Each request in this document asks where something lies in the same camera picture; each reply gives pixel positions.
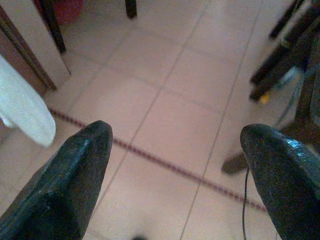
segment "red dotted line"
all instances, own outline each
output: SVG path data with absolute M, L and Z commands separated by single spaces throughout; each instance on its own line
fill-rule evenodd
M 87 124 L 85 124 L 84 122 L 82 121 L 79 121 L 73 117 L 70 117 L 68 115 L 66 115 L 65 113 L 63 112 L 60 112 L 60 111 L 57 111 L 57 110 L 54 110 L 52 108 L 49 108 L 50 112 L 52 113 L 52 115 L 56 116 L 57 118 L 60 118 L 66 122 L 69 122 L 73 125 L 76 125 L 80 128 L 84 128 Z M 134 153 L 135 155 L 138 155 L 150 162 L 153 162 L 153 163 L 156 163 L 158 165 L 161 165 L 162 167 L 168 169 L 168 170 L 171 170 L 173 172 L 175 172 L 176 174 L 179 174 L 181 175 L 182 177 L 184 178 L 187 178 L 187 179 L 190 179 L 190 180 L 193 180 L 197 183 L 200 183 L 201 185 L 204 185 L 204 186 L 207 186 L 209 188 L 211 188 L 212 190 L 214 190 L 215 192 L 219 193 L 219 194 L 222 194 L 224 196 L 227 196 L 228 198 L 231 198 L 233 199 L 234 201 L 237 201 L 237 202 L 240 202 L 240 203 L 243 203 L 243 201 L 245 200 L 244 199 L 244 196 L 241 195 L 241 194 L 238 194 L 224 186 L 221 186 L 221 185 L 218 185 L 206 178 L 203 178 L 202 176 L 200 175 L 197 175 L 197 174 L 194 174 L 193 172 L 191 171 L 188 171 L 188 170 L 185 170 L 179 166 L 176 166 L 168 161 L 165 161 L 157 156 L 154 156 L 154 155 L 151 155 L 145 151 L 143 151 L 142 149 L 136 147 L 136 146 L 133 146 L 121 139 L 118 139 L 116 137 L 113 138 L 113 143 L 118 145 L 119 147 L 123 148 L 123 149 L 126 149 L 128 150 L 129 152 L 131 153 Z M 261 205 L 260 203 L 254 201 L 254 200 L 250 200 L 250 199 L 247 199 L 246 200 L 246 204 L 254 209 L 257 209 L 259 211 L 262 211 L 262 212 L 266 212 L 266 208 Z

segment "wooden chair leg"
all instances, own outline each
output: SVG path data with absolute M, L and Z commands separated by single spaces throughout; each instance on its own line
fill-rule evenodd
M 137 2 L 136 0 L 125 0 L 126 15 L 133 19 L 137 16 Z
M 284 36 L 285 42 L 294 46 L 298 38 L 303 32 L 316 20 L 320 14 L 319 0 L 315 1 L 305 13 L 297 20 L 292 29 Z M 259 84 L 268 72 L 288 53 L 290 46 L 287 44 L 279 45 L 270 54 L 270 56 L 264 61 L 264 63 L 258 68 L 258 70 L 252 75 L 250 82 L 252 84 Z
M 281 60 L 273 67 L 261 82 L 252 90 L 250 99 L 259 101 L 259 99 L 284 76 L 293 66 L 303 68 L 306 58 L 310 55 L 312 48 L 312 39 L 320 29 L 320 19 L 318 18 L 308 30 L 298 39 L 295 46 L 282 56 Z
M 53 1 L 41 0 L 40 3 L 43 10 L 43 17 L 46 23 L 48 24 L 53 40 L 57 48 L 59 49 L 59 52 L 62 54 L 66 51 L 66 46 L 58 25 L 58 21 L 56 19 Z
M 241 170 L 244 170 L 248 167 L 247 160 L 245 154 L 243 152 L 239 153 L 232 158 L 226 159 L 223 163 L 221 171 L 223 173 L 233 175 Z
M 290 20 L 291 16 L 293 15 L 294 11 L 298 9 L 301 4 L 304 2 L 304 0 L 294 0 L 293 3 L 287 8 L 287 10 L 284 12 L 281 19 L 278 21 L 278 23 L 274 26 L 272 31 L 269 34 L 270 39 L 275 39 L 281 30 L 285 27 L 287 22 Z

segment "red bucket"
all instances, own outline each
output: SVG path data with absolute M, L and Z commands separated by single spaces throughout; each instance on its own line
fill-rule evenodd
M 34 0 L 35 5 L 42 13 L 41 0 Z M 84 0 L 56 0 L 54 1 L 55 17 L 59 25 L 70 24 L 74 22 L 81 14 L 84 6 Z

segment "yellow object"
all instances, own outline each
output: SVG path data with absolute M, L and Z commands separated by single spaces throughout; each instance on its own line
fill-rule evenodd
M 266 92 L 262 97 L 260 97 L 259 102 L 266 105 L 270 100 L 270 92 Z

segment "white towel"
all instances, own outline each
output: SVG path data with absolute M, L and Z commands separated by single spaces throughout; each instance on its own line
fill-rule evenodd
M 1 55 L 0 118 L 46 148 L 55 138 L 56 123 L 45 102 Z

